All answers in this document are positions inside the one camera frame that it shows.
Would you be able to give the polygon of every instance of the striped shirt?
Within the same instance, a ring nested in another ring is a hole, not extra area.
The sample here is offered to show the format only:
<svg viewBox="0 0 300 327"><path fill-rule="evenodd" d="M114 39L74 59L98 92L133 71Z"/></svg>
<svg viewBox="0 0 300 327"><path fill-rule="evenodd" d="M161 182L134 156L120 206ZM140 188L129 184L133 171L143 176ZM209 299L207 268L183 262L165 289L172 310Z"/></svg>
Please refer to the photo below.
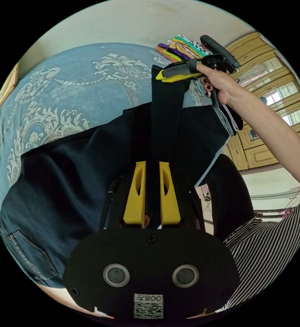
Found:
<svg viewBox="0 0 300 327"><path fill-rule="evenodd" d="M284 270L300 246L300 204L280 222L254 218L224 241L230 249L240 284L220 312L263 291Z"/></svg>

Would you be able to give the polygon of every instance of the woman's hand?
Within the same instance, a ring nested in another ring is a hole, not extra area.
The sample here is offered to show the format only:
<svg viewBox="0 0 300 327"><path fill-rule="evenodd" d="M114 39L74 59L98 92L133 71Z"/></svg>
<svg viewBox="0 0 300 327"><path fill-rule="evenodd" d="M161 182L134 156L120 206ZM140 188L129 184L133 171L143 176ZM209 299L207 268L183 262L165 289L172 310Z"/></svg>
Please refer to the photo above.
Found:
<svg viewBox="0 0 300 327"><path fill-rule="evenodd" d="M216 71L203 64L197 64L197 71L205 76L200 78L204 86L207 97L211 96L211 91L216 88L218 101L223 105L228 105L232 98L238 96L243 90L230 76L221 71Z"/></svg>

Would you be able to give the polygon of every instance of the qr code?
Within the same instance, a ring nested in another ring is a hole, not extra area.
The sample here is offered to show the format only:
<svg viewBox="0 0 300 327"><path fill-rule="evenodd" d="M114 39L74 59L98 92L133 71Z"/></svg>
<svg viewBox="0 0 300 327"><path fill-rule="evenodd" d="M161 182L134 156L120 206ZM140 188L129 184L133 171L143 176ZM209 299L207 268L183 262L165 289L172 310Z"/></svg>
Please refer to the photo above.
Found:
<svg viewBox="0 0 300 327"><path fill-rule="evenodd" d="M162 319L163 317L162 295L134 295L134 318Z"/></svg>

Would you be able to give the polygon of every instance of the blue bedspread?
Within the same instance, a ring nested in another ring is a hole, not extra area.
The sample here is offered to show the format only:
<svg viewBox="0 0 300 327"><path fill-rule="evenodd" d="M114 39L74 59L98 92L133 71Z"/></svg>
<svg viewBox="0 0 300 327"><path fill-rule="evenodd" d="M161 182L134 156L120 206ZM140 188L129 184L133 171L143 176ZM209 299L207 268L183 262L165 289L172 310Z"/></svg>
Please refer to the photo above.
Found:
<svg viewBox="0 0 300 327"><path fill-rule="evenodd" d="M103 43L67 50L32 69L0 108L0 209L23 153L150 102L151 67L169 63L149 47ZM210 103L192 81L184 107Z"/></svg>

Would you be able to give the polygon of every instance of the wooden wardrobe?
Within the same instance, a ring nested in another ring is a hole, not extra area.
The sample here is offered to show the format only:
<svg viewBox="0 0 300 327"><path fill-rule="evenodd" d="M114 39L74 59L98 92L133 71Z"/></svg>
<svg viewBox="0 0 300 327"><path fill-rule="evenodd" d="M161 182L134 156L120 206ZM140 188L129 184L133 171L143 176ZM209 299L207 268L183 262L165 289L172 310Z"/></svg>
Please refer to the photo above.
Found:
<svg viewBox="0 0 300 327"><path fill-rule="evenodd" d="M239 79L239 84L257 97L264 96L267 105L300 137L300 86L290 69L275 54L275 49L257 32L240 38L226 49L241 64L233 78ZM246 122L243 130L230 138L223 153L233 160L238 170L278 163Z"/></svg>

